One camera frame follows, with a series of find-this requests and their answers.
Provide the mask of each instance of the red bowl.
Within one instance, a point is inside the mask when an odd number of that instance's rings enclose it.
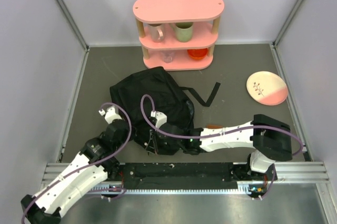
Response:
[[[209,51],[208,48],[203,48],[203,49],[188,49],[187,53],[192,59],[195,60],[201,60],[204,59],[207,55],[207,52]]]

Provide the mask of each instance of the black backpack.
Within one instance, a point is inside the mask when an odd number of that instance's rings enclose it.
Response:
[[[194,128],[194,105],[183,90],[189,90],[201,105],[209,107],[219,87],[220,83],[216,83],[210,97],[204,102],[193,88],[179,87],[163,67],[155,67],[134,73],[111,86],[110,95],[112,102],[128,113],[135,129],[132,139],[136,143],[151,153],[173,155],[180,148],[184,150],[183,146],[178,139],[169,144],[154,140],[153,129],[141,113],[142,96],[148,94],[153,98],[156,111],[165,113],[169,124],[188,131]],[[149,99],[144,101],[144,110],[150,116],[152,107]]]

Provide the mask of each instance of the green cup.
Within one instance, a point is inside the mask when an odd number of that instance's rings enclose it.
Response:
[[[193,22],[170,24],[175,37],[180,42],[190,41],[193,36]]]

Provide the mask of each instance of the shelf leg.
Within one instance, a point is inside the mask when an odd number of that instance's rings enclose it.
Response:
[[[214,47],[215,47],[215,45],[209,47],[209,52],[207,53],[208,56],[213,56]]]
[[[150,55],[148,54],[148,50],[142,46],[142,50],[143,50],[143,56],[145,59],[150,59]]]
[[[139,21],[138,19],[136,19],[136,22],[137,22],[139,37],[144,38],[145,37],[145,31],[144,31],[143,22]]]
[[[220,17],[213,20],[212,33],[218,33],[220,24]]]

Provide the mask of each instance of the bag strap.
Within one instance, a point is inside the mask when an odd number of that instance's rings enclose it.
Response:
[[[180,89],[183,90],[183,91],[189,91],[191,93],[191,95],[194,96],[194,98],[202,106],[210,107],[214,98],[215,98],[215,96],[216,96],[216,94],[217,94],[217,91],[219,90],[219,87],[220,87],[220,83],[216,82],[214,87],[213,87],[212,93],[211,93],[211,95],[209,96],[209,98],[207,99],[206,102],[200,97],[200,95],[195,91],[195,89],[190,88],[190,87],[180,87]]]

